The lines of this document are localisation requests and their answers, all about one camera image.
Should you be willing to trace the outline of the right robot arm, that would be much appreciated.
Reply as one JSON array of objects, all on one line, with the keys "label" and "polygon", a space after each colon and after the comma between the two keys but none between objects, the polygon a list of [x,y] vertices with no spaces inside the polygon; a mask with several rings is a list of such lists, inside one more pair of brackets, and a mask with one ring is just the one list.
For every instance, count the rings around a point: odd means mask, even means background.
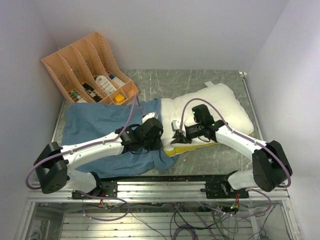
[{"label": "right robot arm", "polygon": [[291,185],[293,171],[279,142],[257,140],[234,130],[223,119],[215,120],[205,104],[191,110],[193,125],[186,126],[176,119],[171,122],[172,144],[190,145],[204,137],[206,142],[226,145],[251,160],[252,170],[235,171],[226,176],[226,182],[220,186],[224,197],[231,198],[240,189],[258,187],[271,192]]}]

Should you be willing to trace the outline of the white pillow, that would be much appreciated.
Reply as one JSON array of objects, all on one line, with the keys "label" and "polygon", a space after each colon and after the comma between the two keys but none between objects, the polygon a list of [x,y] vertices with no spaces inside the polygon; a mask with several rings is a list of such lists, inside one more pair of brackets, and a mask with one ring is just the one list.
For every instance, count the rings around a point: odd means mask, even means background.
[{"label": "white pillow", "polygon": [[[202,125],[210,129],[218,123],[223,123],[223,118],[230,127],[246,135],[254,132],[254,125],[248,114],[236,99],[234,92],[225,84],[213,84],[194,93],[188,93],[174,99],[163,98],[160,100],[159,117],[163,125],[161,141],[164,152],[173,157],[184,152],[192,151],[201,147],[214,145],[213,140],[203,142],[193,139],[191,144],[171,144],[175,134],[171,123],[173,120],[183,122],[182,133],[186,136],[186,127]],[[204,130],[204,140],[213,135]]]}]

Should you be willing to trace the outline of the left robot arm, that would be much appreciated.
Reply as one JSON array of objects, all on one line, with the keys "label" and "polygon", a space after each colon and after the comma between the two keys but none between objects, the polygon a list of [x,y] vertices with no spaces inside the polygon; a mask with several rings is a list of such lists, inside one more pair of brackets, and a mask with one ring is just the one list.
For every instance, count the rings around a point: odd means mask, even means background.
[{"label": "left robot arm", "polygon": [[63,188],[84,192],[96,199],[102,193],[102,182],[95,172],[81,172],[77,168],[104,157],[133,153],[140,149],[157,151],[162,148],[162,123],[151,117],[142,124],[119,128],[101,138],[59,146],[47,144],[34,163],[40,189],[52,194]]}]

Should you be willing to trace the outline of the blue pillowcase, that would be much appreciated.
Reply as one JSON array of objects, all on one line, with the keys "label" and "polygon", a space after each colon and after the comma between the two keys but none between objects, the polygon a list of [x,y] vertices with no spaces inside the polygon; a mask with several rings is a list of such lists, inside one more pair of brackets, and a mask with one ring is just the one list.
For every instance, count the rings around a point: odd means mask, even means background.
[{"label": "blue pillowcase", "polygon": [[[123,127],[127,121],[140,124],[142,114],[138,106],[102,103],[74,103],[65,112],[66,125],[61,144],[73,145],[92,141]],[[83,173],[95,172],[100,178],[126,177],[144,174],[156,169],[165,172],[178,160],[163,150],[138,150],[135,154],[107,156],[77,167]]]}]

